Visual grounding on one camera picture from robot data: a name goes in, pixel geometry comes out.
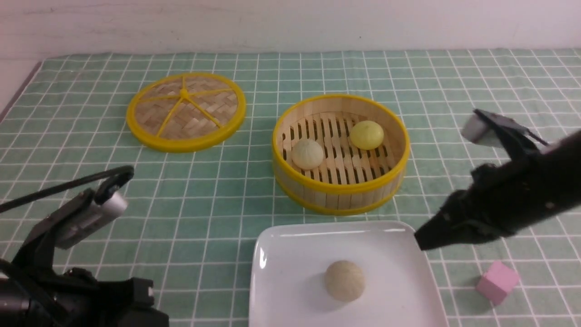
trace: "black cable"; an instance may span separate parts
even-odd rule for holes
[[[133,174],[133,167],[132,166],[121,166],[113,169],[106,170],[104,172],[96,173],[93,175],[89,175],[86,177],[81,177],[76,180],[72,180],[70,182],[62,183],[53,187],[49,187],[48,189],[43,189],[35,193],[28,194],[26,196],[14,199],[12,201],[8,201],[6,203],[0,204],[0,214],[8,211],[10,209],[17,208],[21,205],[28,204],[30,202],[49,197],[51,195],[73,189],[77,186],[85,185],[90,182],[94,182],[96,180],[105,179],[107,177],[112,177],[115,175],[119,175],[122,173],[131,173]]]
[[[65,325],[69,318],[69,312],[55,301],[44,289],[36,284],[28,275],[10,262],[0,259],[0,272],[14,282],[29,298],[36,301],[46,310],[59,325]]]

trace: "yellow bun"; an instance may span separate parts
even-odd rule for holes
[[[361,150],[373,150],[383,143],[383,128],[371,120],[358,122],[349,134],[351,143]]]

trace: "yellow rim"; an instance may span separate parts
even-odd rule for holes
[[[396,188],[388,194],[388,196],[386,196],[385,198],[371,204],[368,205],[366,207],[361,207],[361,208],[357,208],[357,209],[329,209],[329,208],[325,208],[325,207],[319,207],[318,205],[314,205],[311,203],[306,202],[305,200],[299,198],[298,196],[294,195],[289,189],[286,188],[286,186],[284,186],[280,180],[278,179],[277,174],[274,174],[274,178],[277,180],[278,185],[281,187],[281,189],[286,193],[286,195],[291,198],[292,200],[296,201],[298,204],[302,205],[303,207],[307,208],[307,209],[311,209],[313,211],[317,211],[321,214],[324,215],[333,215],[333,216],[352,216],[352,215],[358,215],[358,214],[364,214],[368,211],[377,209],[379,207],[381,207],[382,205],[384,205],[386,202],[388,202],[391,198],[393,198],[393,196],[396,194],[397,190],[400,188],[401,183],[403,181],[403,178],[398,182]]]
[[[163,96],[163,97],[155,97],[155,98],[151,98],[151,99],[148,98],[148,99],[141,100],[141,98],[149,90],[158,86],[159,84],[163,84],[163,83],[166,83],[168,81],[172,81],[172,80],[179,79],[179,78],[182,78],[182,83],[185,83],[184,81],[186,78],[196,77],[196,76],[207,77],[207,78],[221,81],[224,84],[228,85],[230,87],[230,89],[232,91],[234,91],[234,93],[236,94],[236,97],[238,99],[238,107],[236,109],[236,112],[234,113],[234,116],[232,117],[232,119],[230,119],[230,121],[226,125],[221,125],[221,124],[217,123],[217,120],[213,116],[211,116],[208,112],[206,112],[204,109],[202,109],[199,105],[194,103],[189,97],[182,99],[182,97],[184,96],[182,94],[182,92],[180,92],[180,95],[168,95],[168,96]],[[184,91],[184,90],[185,90],[186,94],[188,94],[187,90],[185,89],[185,86],[182,85],[182,91]],[[224,90],[201,91],[201,92],[196,92],[193,94],[198,95],[198,94],[218,92],[218,91],[224,91]],[[154,136],[154,135],[146,132],[139,125],[139,123],[137,123],[137,121],[135,120],[135,107],[137,106],[137,103],[139,103],[139,101],[151,101],[153,99],[164,99],[164,98],[182,99],[184,101],[188,101],[188,102],[192,103],[193,106],[195,106],[198,110],[200,110],[206,117],[208,117],[208,119],[213,121],[216,124],[216,126],[218,126],[218,129],[207,134],[207,135],[204,135],[202,137],[193,138],[190,140],[167,140],[167,139],[159,138],[158,136]],[[166,120],[162,124],[160,131],[158,132],[157,135],[161,134],[161,131],[165,127],[167,121],[169,120],[171,115],[174,113],[174,111],[177,107],[177,104],[179,104],[180,102],[181,102],[181,100],[179,100],[176,103],[176,105],[169,111],[169,113],[167,114]],[[240,125],[244,121],[245,115],[246,115],[246,98],[244,97],[244,92],[242,92],[242,89],[240,89],[240,87],[238,85],[236,85],[236,83],[227,79],[226,77],[216,75],[216,74],[186,73],[186,74],[168,76],[164,79],[161,79],[157,82],[154,82],[154,83],[146,86],[143,90],[141,90],[138,94],[136,94],[133,97],[133,99],[131,100],[131,102],[129,103],[129,107],[127,109],[126,120],[127,120],[127,125],[129,126],[129,129],[131,130],[132,134],[141,143],[147,145],[150,148],[154,148],[156,150],[163,151],[163,152],[192,152],[192,151],[203,150],[203,149],[212,147],[216,144],[222,143],[224,140],[226,140],[227,138],[232,136],[232,134],[234,134],[238,130],[238,128],[240,128]]]
[[[294,170],[288,163],[286,163],[282,155],[277,150],[277,137],[276,137],[277,131],[280,128],[282,121],[288,114],[290,114],[295,108],[302,106],[307,102],[324,98],[336,98],[336,97],[357,99],[375,105],[378,109],[383,110],[385,113],[391,116],[397,122],[399,128],[401,128],[401,130],[403,131],[404,138],[406,141],[403,156],[401,157],[401,160],[399,160],[399,162],[396,164],[396,166],[392,170],[390,170],[387,174],[377,179],[359,184],[337,185],[319,182],[318,180],[314,180],[306,176],[303,176],[299,172]],[[274,126],[274,132],[272,134],[272,152],[274,160],[282,168],[282,170],[284,170],[284,172],[286,172],[292,179],[294,179],[295,181],[299,182],[302,185],[305,185],[313,190],[317,190],[323,193],[333,193],[333,194],[359,193],[375,190],[376,188],[388,183],[406,167],[408,157],[410,156],[410,137],[407,133],[406,127],[403,125],[401,120],[393,112],[391,112],[388,108],[384,107],[383,105],[364,97],[358,97],[356,95],[327,94],[305,99],[297,103],[296,105],[290,107],[285,113],[282,114],[282,116],[278,119],[277,124]]]

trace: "yellow plastic spokes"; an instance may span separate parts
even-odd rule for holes
[[[201,95],[201,94],[219,93],[219,92],[224,92],[224,91],[232,91],[232,89],[231,88],[220,88],[220,89],[216,89],[216,90],[208,90],[208,91],[200,91],[200,92],[188,93],[188,89],[186,88],[186,84],[185,84],[185,76],[182,76],[182,87],[180,89],[180,93],[179,94],[162,95],[160,97],[152,97],[152,98],[147,98],[147,99],[141,99],[138,102],[147,102],[147,101],[164,100],[164,99],[178,99],[178,101],[175,103],[175,105],[173,107],[171,107],[171,110],[167,114],[167,116],[166,116],[165,120],[163,121],[162,125],[159,127],[159,130],[157,131],[157,134],[156,134],[156,137],[159,137],[163,133],[163,130],[166,128],[166,125],[170,121],[171,116],[177,110],[178,106],[180,105],[180,103],[182,101],[188,101],[189,103],[191,103],[194,107],[196,107],[196,109],[200,110],[200,112],[205,117],[207,117],[214,124],[216,124],[216,126],[218,126],[218,128],[221,128],[222,125],[220,124],[220,122],[214,116],[212,116],[210,113],[208,113],[207,111],[205,111],[201,106],[199,106],[197,103],[195,103],[190,98],[190,96],[194,96],[195,97],[195,96]]]
[[[190,93],[189,95],[191,95],[193,97],[197,97],[198,95],[219,93],[219,92],[225,92],[225,91],[233,91],[233,89],[231,89],[231,88],[217,88],[216,90],[199,91],[199,92]]]
[[[198,110],[201,111],[201,113],[204,114],[204,116],[206,116],[208,119],[210,119],[214,124],[216,124],[216,126],[218,126],[218,128],[222,128],[222,124],[220,124],[220,122],[218,120],[216,120],[216,118],[214,118],[214,116],[212,116],[211,114],[209,114],[207,111],[205,111],[201,106],[199,106],[197,103],[195,103],[192,99],[190,99],[189,97],[187,97],[186,99],[184,99],[186,101],[189,101],[189,103],[191,103],[194,107],[196,107]]]
[[[182,99],[180,98],[173,107],[171,107],[170,112],[167,114],[166,119],[163,121],[161,127],[159,127],[159,130],[157,131],[157,134],[155,135],[156,137],[159,137],[163,130],[166,128],[167,122],[170,121],[171,116],[174,114],[175,110],[178,108],[178,106],[180,105]]]

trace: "white wall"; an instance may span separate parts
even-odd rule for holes
[[[1,0],[0,59],[581,47],[580,0]]]

